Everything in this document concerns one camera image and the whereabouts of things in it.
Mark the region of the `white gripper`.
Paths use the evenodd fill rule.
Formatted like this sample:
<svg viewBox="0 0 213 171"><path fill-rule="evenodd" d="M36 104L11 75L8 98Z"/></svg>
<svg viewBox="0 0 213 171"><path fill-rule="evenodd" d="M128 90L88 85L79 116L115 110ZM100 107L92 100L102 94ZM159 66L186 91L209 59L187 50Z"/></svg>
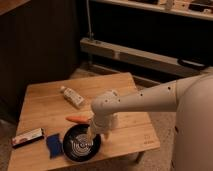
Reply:
<svg viewBox="0 0 213 171"><path fill-rule="evenodd" d="M89 121L89 127L87 129L87 140L93 141L95 135L104 134L105 140L110 138L111 132L111 120L112 115L96 115L94 114Z"/></svg>

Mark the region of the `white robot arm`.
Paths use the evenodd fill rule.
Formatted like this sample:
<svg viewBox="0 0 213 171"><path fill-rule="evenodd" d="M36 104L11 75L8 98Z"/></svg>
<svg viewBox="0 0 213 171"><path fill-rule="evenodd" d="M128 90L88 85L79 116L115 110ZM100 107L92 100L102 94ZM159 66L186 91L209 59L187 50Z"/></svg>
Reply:
<svg viewBox="0 0 213 171"><path fill-rule="evenodd" d="M110 130L118 112L174 112L173 171L213 171L213 74L178 79L120 96L109 90L91 102L88 136Z"/></svg>

